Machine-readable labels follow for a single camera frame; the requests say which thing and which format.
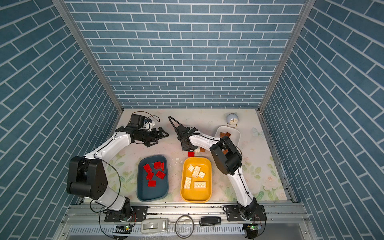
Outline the long white lego brick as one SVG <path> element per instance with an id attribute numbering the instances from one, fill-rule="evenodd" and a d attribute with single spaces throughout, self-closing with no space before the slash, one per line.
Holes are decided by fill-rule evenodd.
<path id="1" fill-rule="evenodd" d="M 200 170 L 201 170 L 201 167 L 196 166 L 196 167 L 194 168 L 194 170 L 193 170 L 192 177 L 193 177 L 193 178 L 198 178 L 199 173 L 200 173 Z"/>

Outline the red lego brick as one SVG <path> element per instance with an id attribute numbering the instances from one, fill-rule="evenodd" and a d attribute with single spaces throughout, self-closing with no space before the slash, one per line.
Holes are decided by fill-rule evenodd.
<path id="1" fill-rule="evenodd" d="M 145 170 L 147 173 L 152 172 L 152 168 L 151 168 L 151 166 L 150 166 L 149 164 L 145 164 L 145 165 L 143 166 L 143 168 L 144 168 L 144 170 Z"/>
<path id="2" fill-rule="evenodd" d="M 148 187 L 154 188 L 154 187 L 156 187 L 156 185 L 157 185 L 157 181 L 155 181 L 155 180 L 149 180 L 148 181 Z"/>
<path id="3" fill-rule="evenodd" d="M 163 179 L 166 177 L 166 174 L 165 174 L 164 172 L 162 172 L 162 171 L 158 171 L 158 172 L 156 173 L 156 176 L 157 176 L 158 178 L 160 178 L 161 180 L 163 180 Z"/>

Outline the long white lego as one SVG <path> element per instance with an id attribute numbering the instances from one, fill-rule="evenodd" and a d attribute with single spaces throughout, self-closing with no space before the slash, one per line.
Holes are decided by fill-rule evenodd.
<path id="1" fill-rule="evenodd" d="M 207 188 L 207 182 L 205 181 L 194 182 L 194 189 L 206 189 L 206 188 Z"/>

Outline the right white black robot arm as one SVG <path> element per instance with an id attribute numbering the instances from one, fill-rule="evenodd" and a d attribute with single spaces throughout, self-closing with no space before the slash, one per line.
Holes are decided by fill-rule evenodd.
<path id="1" fill-rule="evenodd" d="M 169 121 L 174 128 L 183 151 L 193 152 L 198 148 L 209 150 L 217 168 L 227 175 L 235 190 L 236 200 L 240 215 L 245 220 L 260 217 L 266 220 L 265 209 L 259 205 L 247 186 L 242 169 L 243 155 L 241 150 L 228 136 L 215 138 L 205 135 L 195 127 L 185 127 L 175 118 L 169 116 Z"/>

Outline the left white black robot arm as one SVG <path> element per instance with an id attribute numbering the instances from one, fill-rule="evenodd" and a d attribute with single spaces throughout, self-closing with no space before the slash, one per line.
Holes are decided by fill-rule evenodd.
<path id="1" fill-rule="evenodd" d="M 105 166 L 116 170 L 109 161 L 121 150 L 140 142 L 146 147 L 159 143 L 169 134 L 155 121 L 142 115 L 132 114 L 126 126 L 119 127 L 105 143 L 84 156 L 70 160 L 67 179 L 67 193 L 87 197 L 104 208 L 100 212 L 110 212 L 129 218 L 132 215 L 130 199 L 120 195 L 122 184 L 115 192 L 108 185 Z"/>

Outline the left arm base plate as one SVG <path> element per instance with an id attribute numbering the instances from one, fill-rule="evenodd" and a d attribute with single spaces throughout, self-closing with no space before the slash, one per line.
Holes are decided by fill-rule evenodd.
<path id="1" fill-rule="evenodd" d="M 120 211 L 103 211 L 106 223 L 134 223 L 142 222 L 147 217 L 148 206 L 123 207 Z"/>

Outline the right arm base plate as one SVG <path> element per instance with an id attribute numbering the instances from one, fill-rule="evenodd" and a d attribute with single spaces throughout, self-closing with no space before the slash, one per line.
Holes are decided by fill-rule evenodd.
<path id="1" fill-rule="evenodd" d="M 224 205 L 223 211 L 226 214 L 227 221 L 240 222 L 240 221 L 262 221 L 267 220 L 266 211 L 263 205 L 251 204 L 250 206 L 243 207 L 239 204 Z"/>

